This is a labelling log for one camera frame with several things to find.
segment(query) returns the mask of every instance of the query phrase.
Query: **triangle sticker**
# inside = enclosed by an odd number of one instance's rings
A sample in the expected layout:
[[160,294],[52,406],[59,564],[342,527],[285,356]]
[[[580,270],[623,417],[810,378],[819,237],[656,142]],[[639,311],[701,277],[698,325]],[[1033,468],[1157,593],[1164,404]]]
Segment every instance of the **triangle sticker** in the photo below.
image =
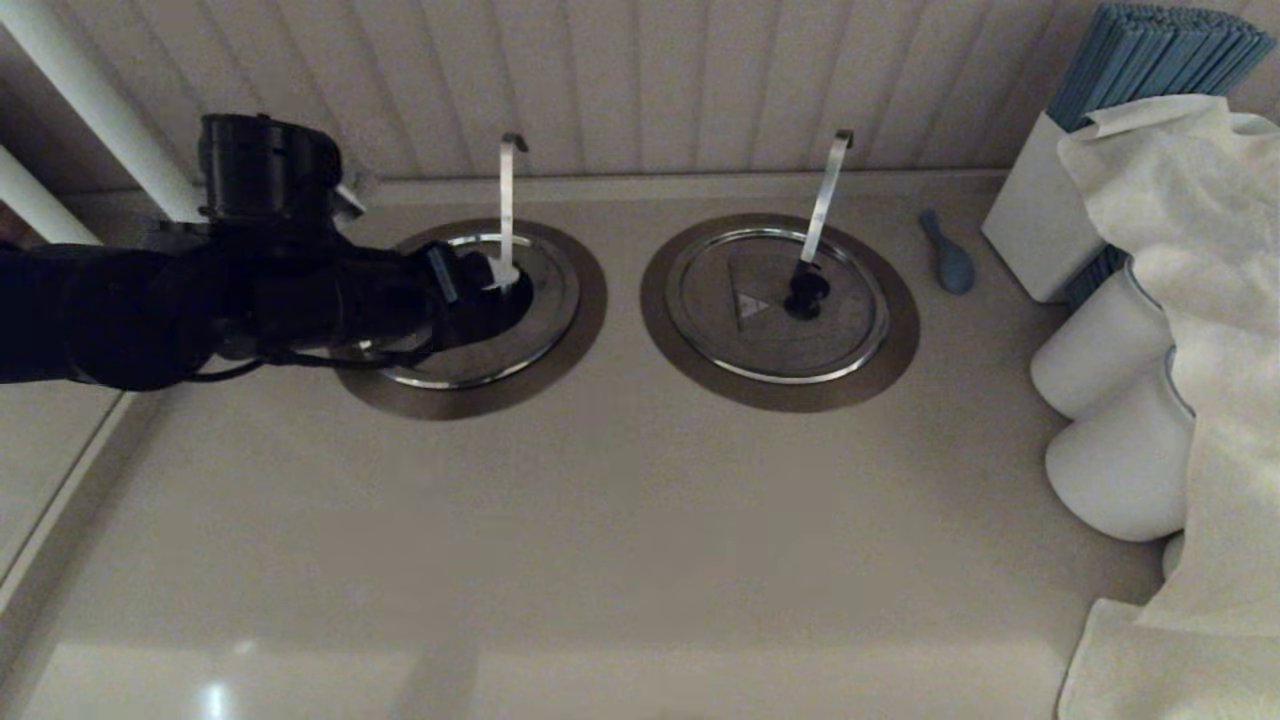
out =
[[756,300],[750,295],[737,293],[737,318],[745,320],[756,313],[769,307],[769,304],[763,300]]

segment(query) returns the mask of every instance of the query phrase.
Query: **metal handle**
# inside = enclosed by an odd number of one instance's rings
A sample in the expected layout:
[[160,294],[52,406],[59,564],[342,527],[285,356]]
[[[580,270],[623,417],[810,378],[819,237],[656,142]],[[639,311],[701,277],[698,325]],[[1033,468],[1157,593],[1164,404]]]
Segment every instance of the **metal handle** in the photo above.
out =
[[529,145],[520,133],[508,132],[502,136],[502,152],[499,155],[499,192],[502,193],[502,255],[498,266],[494,269],[494,283],[508,287],[520,279],[516,270],[515,259],[515,173],[516,150],[529,152]]
[[827,154],[827,174],[822,178],[822,187],[818,190],[818,201],[813,206],[813,217],[809,219],[809,232],[805,234],[804,250],[800,251],[800,263],[812,264],[818,255],[818,242],[822,240],[822,227],[827,224],[827,210],[831,208],[831,196],[836,193],[836,181],[840,179],[840,167],[845,164],[845,151],[854,146],[854,131],[842,129],[836,132],[836,140],[831,143],[831,152]]

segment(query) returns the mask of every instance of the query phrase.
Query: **black cable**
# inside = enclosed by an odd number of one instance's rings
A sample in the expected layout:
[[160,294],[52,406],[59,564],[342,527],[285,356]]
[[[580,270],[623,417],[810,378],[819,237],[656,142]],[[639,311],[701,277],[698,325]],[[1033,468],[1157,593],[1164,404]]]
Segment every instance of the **black cable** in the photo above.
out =
[[250,360],[243,365],[236,365],[234,368],[220,370],[218,373],[197,373],[187,378],[187,380],[193,383],[216,383],[221,380],[230,380],[241,375],[247,375],[262,365],[266,365],[262,360]]

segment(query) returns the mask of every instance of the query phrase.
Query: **white vase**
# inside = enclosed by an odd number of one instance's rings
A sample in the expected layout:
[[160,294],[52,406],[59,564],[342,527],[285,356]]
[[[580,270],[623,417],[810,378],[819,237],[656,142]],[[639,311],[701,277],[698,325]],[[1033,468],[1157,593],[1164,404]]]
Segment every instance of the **white vase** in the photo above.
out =
[[1133,258],[1041,346],[1032,383],[1073,420],[1124,388],[1174,343],[1169,320],[1133,275]]
[[1172,383],[1174,348],[1050,442],[1057,496],[1098,530],[1133,542],[1187,523],[1187,455],[1196,414]]
[[1178,570],[1178,565],[1183,561],[1183,547],[1187,544],[1187,533],[1178,533],[1176,536],[1169,538],[1165,544],[1165,553],[1160,557],[1160,570],[1165,574],[1167,580],[1174,570]]

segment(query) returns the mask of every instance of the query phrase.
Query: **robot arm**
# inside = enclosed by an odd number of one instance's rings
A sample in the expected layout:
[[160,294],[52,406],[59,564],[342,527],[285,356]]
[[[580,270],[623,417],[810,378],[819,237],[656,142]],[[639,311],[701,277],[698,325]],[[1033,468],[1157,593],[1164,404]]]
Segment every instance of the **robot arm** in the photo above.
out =
[[[265,115],[207,115],[202,129],[209,224],[161,227],[154,250],[0,249],[0,382],[147,391],[262,364],[411,365],[522,315],[483,255],[433,243],[406,256],[344,238],[332,219],[342,160],[324,133]],[[430,340],[407,352],[307,352],[424,328]],[[244,363],[200,374],[215,354]]]

